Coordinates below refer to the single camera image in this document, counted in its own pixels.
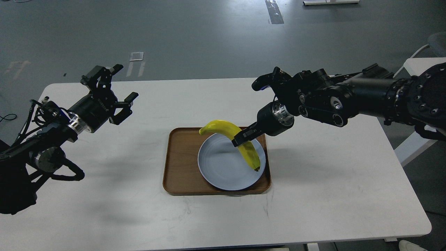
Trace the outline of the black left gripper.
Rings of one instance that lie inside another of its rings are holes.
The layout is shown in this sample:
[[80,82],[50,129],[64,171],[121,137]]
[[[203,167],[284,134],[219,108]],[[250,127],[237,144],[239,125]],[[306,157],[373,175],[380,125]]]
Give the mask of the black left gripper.
[[89,133],[96,132],[108,120],[111,124],[119,125],[132,114],[131,107],[139,93],[131,92],[124,101],[112,97],[112,78],[123,68],[122,64],[111,68],[95,66],[81,77],[80,83],[89,89],[89,95],[77,101],[68,111],[85,122]]

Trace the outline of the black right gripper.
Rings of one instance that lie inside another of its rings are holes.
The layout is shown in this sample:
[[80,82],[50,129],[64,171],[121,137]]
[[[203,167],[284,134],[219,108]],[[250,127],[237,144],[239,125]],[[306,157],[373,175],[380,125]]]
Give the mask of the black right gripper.
[[277,136],[294,125],[294,116],[280,102],[270,102],[258,111],[257,121],[234,135],[231,140],[234,147],[266,134]]

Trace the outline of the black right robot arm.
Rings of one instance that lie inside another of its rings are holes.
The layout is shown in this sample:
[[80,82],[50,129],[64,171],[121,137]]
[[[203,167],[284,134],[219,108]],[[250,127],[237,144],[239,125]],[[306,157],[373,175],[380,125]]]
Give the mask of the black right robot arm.
[[237,133],[232,144],[279,135],[293,126],[296,116],[344,127],[358,114],[382,117],[387,126],[411,125],[423,138],[444,141],[445,71],[445,63],[440,63],[420,76],[396,79],[378,64],[334,77],[324,69],[291,76],[275,67],[258,77],[252,89],[271,88],[276,100],[261,108],[256,122]]

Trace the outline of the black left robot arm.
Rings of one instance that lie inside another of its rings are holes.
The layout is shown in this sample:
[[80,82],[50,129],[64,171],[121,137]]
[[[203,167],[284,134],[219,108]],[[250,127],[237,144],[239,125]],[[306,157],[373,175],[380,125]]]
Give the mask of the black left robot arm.
[[105,122],[121,124],[132,114],[138,93],[130,93],[123,101],[112,91],[112,78],[123,69],[116,64],[106,68],[95,66],[82,76],[81,84],[89,90],[69,109],[45,97],[30,100],[27,120],[13,144],[1,142],[0,184],[2,214],[14,215],[35,205],[37,191],[49,179],[81,181],[85,174],[67,159],[62,145],[76,142],[83,132],[94,133]]

